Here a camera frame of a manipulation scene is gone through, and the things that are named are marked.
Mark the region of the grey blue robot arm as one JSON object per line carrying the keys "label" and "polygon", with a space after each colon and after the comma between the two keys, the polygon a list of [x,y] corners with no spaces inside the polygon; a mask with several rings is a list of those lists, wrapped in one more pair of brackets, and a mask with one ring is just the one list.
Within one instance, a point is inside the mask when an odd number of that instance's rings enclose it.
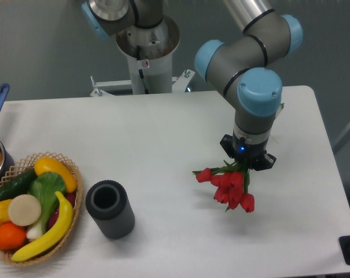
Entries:
{"label": "grey blue robot arm", "polygon": [[[268,1],[225,5],[243,36],[231,45],[206,42],[194,67],[235,110],[233,133],[220,142],[226,154],[247,169],[267,170],[276,161],[266,145],[282,94],[280,77],[267,66],[297,50],[303,30],[297,19],[278,15]],[[173,91],[172,54],[180,36],[162,1],[86,1],[82,11],[99,37],[116,38],[134,94]]]}

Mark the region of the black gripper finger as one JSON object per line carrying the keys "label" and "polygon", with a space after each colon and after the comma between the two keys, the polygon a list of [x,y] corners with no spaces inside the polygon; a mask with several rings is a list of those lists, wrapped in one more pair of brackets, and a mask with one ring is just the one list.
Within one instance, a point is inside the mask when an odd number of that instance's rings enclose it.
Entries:
{"label": "black gripper finger", "polygon": [[276,157],[270,153],[263,153],[252,160],[252,169],[268,170],[271,169],[276,162]]}
{"label": "black gripper finger", "polygon": [[235,149],[233,147],[233,137],[231,135],[225,134],[220,141],[220,145],[229,158],[231,159],[235,158]]}

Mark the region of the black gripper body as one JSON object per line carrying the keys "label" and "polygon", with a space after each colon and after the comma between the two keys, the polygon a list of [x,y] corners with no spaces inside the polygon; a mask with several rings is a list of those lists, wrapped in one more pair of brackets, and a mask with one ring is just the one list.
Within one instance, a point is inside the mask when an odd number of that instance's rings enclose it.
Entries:
{"label": "black gripper body", "polygon": [[268,132],[261,134],[233,133],[232,139],[232,157],[238,162],[245,160],[251,163],[261,163],[270,161],[267,156],[266,145],[270,134]]}

